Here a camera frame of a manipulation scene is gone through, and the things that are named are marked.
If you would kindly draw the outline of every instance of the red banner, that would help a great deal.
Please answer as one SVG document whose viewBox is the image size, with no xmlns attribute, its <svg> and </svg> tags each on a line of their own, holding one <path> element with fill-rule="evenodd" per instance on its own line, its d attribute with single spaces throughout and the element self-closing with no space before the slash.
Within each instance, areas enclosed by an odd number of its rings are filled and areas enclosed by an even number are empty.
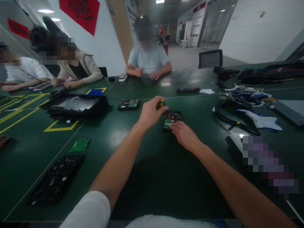
<svg viewBox="0 0 304 228">
<path fill-rule="evenodd" d="M 59 0 L 60 9 L 95 35 L 100 3 L 97 0 Z"/>
<path fill-rule="evenodd" d="M 27 27 L 25 27 L 22 24 L 19 24 L 18 22 L 15 22 L 11 19 L 7 19 L 7 22 L 9 24 L 9 29 L 13 32 L 16 33 L 22 37 L 24 37 L 25 39 L 29 38 L 29 29 Z"/>
<path fill-rule="evenodd" d="M 198 7 L 196 7 L 194 10 L 193 10 L 193 13 L 201 10 L 202 8 L 204 8 L 206 6 L 206 2 L 202 3 L 201 5 L 199 5 Z"/>
</svg>

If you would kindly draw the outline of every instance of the light blue t-shirt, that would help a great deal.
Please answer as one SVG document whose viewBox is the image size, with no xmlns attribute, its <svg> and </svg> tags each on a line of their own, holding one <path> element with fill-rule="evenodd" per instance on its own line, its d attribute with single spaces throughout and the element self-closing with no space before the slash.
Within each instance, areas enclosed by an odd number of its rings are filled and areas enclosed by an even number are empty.
<svg viewBox="0 0 304 228">
<path fill-rule="evenodd" d="M 146 73 L 162 69 L 167 62 L 169 62 L 169 58 L 164 48 L 159 44 L 153 44 L 151 50 L 145 51 L 137 45 L 132 49 L 128 61 L 136 68 L 144 68 Z"/>
</svg>

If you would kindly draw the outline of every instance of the wire bundle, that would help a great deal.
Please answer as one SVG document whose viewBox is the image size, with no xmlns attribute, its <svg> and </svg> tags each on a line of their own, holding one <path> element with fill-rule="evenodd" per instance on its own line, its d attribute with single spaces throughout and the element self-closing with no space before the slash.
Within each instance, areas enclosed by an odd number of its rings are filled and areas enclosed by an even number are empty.
<svg viewBox="0 0 304 228">
<path fill-rule="evenodd" d="M 242 124 L 240 123 L 239 121 L 234 121 L 234 120 L 231 120 L 227 117 L 225 117 L 224 115 L 222 115 L 220 112 L 219 112 L 219 108 L 222 107 L 223 104 L 226 104 L 228 101 L 225 100 L 223 102 L 220 102 L 219 104 L 217 104 L 215 107 L 214 107 L 214 115 L 217 119 L 219 119 L 220 121 L 226 123 L 226 124 L 229 124 L 231 125 L 231 127 L 229 129 L 232 129 L 234 127 L 237 127 L 237 128 L 240 128 L 252 135 L 256 135 L 256 136 L 260 136 L 261 134 L 259 133 L 258 129 L 256 127 L 254 128 L 251 128 L 245 124 Z"/>
</svg>

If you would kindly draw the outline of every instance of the ceiling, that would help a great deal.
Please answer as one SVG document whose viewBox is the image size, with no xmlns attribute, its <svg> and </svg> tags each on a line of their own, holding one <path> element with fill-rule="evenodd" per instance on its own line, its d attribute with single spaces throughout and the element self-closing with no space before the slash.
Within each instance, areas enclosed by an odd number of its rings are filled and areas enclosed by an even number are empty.
<svg viewBox="0 0 304 228">
<path fill-rule="evenodd" d="M 148 15 L 153 23 L 177 20 L 181 15 L 197 5 L 202 0 L 165 0 L 156 4 L 156 0 L 136 0 L 138 10 L 143 15 Z"/>
</svg>

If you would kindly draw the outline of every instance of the person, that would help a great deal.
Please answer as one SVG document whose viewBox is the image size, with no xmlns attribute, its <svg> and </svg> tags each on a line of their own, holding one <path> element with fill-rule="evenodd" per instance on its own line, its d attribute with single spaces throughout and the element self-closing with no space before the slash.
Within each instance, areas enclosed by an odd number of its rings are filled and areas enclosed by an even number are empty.
<svg viewBox="0 0 304 228">
<path fill-rule="evenodd" d="M 88 193 L 75 206 L 60 228 L 106 228 L 111 212 L 132 170 L 142 138 L 168 109 L 159 108 L 164 98 L 157 96 L 143 105 L 138 122 L 103 166 Z M 171 124 L 177 141 L 197 157 L 208 170 L 243 227 L 296 227 L 272 201 L 247 179 L 218 157 L 183 122 Z M 207 222 L 179 220 L 167 216 L 143 216 L 132 221 L 132 227 L 215 227 Z"/>
<path fill-rule="evenodd" d="M 137 17 L 134 27 L 139 45 L 130 53 L 126 73 L 136 77 L 148 73 L 151 79 L 158 80 L 162 75 L 171 72 L 172 65 L 164 48 L 152 42 L 152 24 L 149 17 Z"/>
<path fill-rule="evenodd" d="M 73 43 L 62 42 L 63 39 L 57 42 L 57 56 L 68 64 L 60 65 L 58 77 L 52 79 L 55 86 L 64 84 L 67 89 L 74 89 L 104 78 L 93 55 L 77 49 Z"/>
<path fill-rule="evenodd" d="M 12 54 L 5 44 L 0 45 L 0 62 L 5 63 L 6 81 L 0 82 L 4 92 L 13 92 L 35 84 L 50 80 L 53 75 L 35 59 L 18 57 Z"/>
</svg>

